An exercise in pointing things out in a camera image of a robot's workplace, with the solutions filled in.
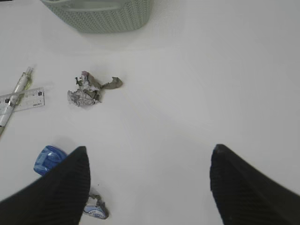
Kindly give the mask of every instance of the clear plastic ruler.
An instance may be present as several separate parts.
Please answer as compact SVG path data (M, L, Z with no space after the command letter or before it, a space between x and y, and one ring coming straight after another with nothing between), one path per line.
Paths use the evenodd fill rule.
M45 105L44 88L35 88L0 96L0 115L5 114L5 109L9 107L10 99L18 98L14 112L31 109Z

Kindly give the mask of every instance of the blue cap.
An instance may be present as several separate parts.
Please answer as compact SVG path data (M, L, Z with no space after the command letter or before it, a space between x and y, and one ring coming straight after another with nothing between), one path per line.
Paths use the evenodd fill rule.
M47 145L37 157L33 170L44 176L52 168L61 163L66 157L67 154L62 150L51 145Z

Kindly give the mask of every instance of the clear pen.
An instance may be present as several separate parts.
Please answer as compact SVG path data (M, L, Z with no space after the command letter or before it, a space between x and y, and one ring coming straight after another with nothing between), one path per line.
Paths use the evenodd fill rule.
M22 74L20 77L18 84L16 85L13 93L17 93L23 90L27 90L32 82L32 73L33 68L28 67L27 71ZM9 102L7 106L5 107L2 115L0 115L0 136L11 116L11 114L14 111L15 106L19 103L19 101L22 99L22 94L19 95L12 95L9 99Z

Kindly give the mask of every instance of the crumpled foil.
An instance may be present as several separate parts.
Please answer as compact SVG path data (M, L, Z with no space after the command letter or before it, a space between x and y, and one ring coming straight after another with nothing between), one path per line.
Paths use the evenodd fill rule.
M112 82L101 85L90 73L83 71L81 77L76 78L77 91L68 91L69 103L77 106L94 105L100 102L101 90L116 89L122 86L123 82L118 77L113 77Z

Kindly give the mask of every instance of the woven plastic basket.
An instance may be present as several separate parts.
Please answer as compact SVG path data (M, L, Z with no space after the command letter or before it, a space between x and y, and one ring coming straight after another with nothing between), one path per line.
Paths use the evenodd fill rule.
M150 17L151 0L41 0L70 26L84 33L136 30Z

